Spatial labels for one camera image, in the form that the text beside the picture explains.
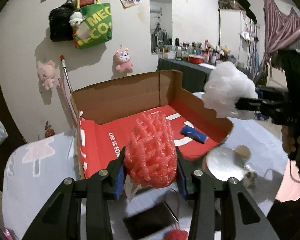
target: hand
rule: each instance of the hand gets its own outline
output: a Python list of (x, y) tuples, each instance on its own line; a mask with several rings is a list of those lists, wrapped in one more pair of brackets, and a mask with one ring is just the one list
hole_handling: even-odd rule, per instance
[(289, 135), (289, 129), (287, 126), (282, 126), (282, 148), (289, 155), (291, 152), (296, 151), (295, 139)]

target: pink plush toy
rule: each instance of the pink plush toy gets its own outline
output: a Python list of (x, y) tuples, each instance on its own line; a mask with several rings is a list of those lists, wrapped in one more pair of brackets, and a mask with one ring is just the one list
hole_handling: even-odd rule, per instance
[(130, 55), (128, 54), (128, 48), (123, 51), (117, 51), (114, 56), (113, 60), (117, 65), (117, 71), (124, 72), (125, 70), (132, 72), (133, 64), (130, 62)]
[(45, 64), (39, 62), (38, 75), (45, 90), (53, 88), (54, 77), (56, 76), (55, 66), (56, 64), (52, 60)]

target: black bag on wardrobe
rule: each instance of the black bag on wardrobe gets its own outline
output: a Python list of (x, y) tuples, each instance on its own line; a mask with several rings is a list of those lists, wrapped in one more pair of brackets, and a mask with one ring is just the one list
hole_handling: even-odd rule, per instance
[(50, 39), (52, 41), (72, 41), (73, 30), (70, 26), (70, 16), (74, 12), (72, 0), (58, 8), (53, 9), (49, 14)]

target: red foam net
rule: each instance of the red foam net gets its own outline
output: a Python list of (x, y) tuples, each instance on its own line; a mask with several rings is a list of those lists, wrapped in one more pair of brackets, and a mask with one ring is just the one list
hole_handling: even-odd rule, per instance
[(177, 153), (170, 120), (165, 115), (143, 114), (136, 120), (124, 165), (136, 185), (163, 188), (174, 181)]

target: dark green tablecloth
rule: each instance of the dark green tablecloth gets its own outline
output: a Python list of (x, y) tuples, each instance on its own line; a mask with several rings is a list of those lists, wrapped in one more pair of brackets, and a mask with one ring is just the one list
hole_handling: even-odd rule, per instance
[(176, 69), (183, 72), (182, 88), (191, 93), (204, 92), (203, 87), (208, 80), (208, 76), (212, 71), (190, 62), (178, 61), (175, 59), (159, 59), (157, 71)]

